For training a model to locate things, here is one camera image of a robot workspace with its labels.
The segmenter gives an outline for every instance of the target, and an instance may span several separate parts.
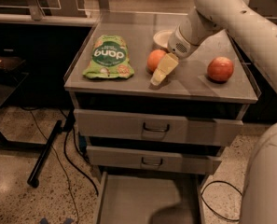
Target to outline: green chip bag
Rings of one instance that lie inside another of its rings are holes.
[[[134,74],[129,63],[128,48],[119,35],[101,35],[94,43],[87,78],[129,78]]]

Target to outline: apple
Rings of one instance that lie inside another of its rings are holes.
[[[154,72],[159,64],[159,61],[166,55],[166,51],[162,49],[155,49],[150,52],[147,58],[147,68],[150,72]]]
[[[215,57],[207,67],[207,75],[210,79],[217,82],[228,81],[234,70],[234,65],[231,59],[227,57]]]

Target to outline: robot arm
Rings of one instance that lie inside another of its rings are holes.
[[[250,9],[249,0],[195,0],[171,35],[169,52],[188,57],[209,35],[226,29],[277,92],[277,25]],[[277,224],[277,123],[258,140],[248,163],[241,224]]]
[[[277,25],[255,13],[249,0],[194,3],[194,9],[171,35],[168,50],[186,58],[206,37],[226,29],[277,93]]]

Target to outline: gray countertop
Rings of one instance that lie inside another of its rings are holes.
[[[114,13],[104,14],[96,26],[76,65],[65,82],[67,91],[97,92],[252,104],[256,94],[225,31],[207,38],[188,58],[181,60],[175,70],[158,87],[150,84],[146,61],[154,49],[153,35],[165,29],[174,30],[185,17],[181,14]],[[127,45],[133,77],[122,80],[91,80],[82,76],[90,62],[92,46],[100,35],[121,35]],[[229,57],[234,62],[231,79],[223,84],[206,77],[209,62],[216,56]]]

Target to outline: drawer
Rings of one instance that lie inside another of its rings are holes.
[[[204,224],[197,177],[129,170],[103,172],[94,224]]]
[[[229,146],[242,121],[76,109],[81,135]]]
[[[106,167],[213,175],[220,158],[180,153],[88,146],[90,163]]]

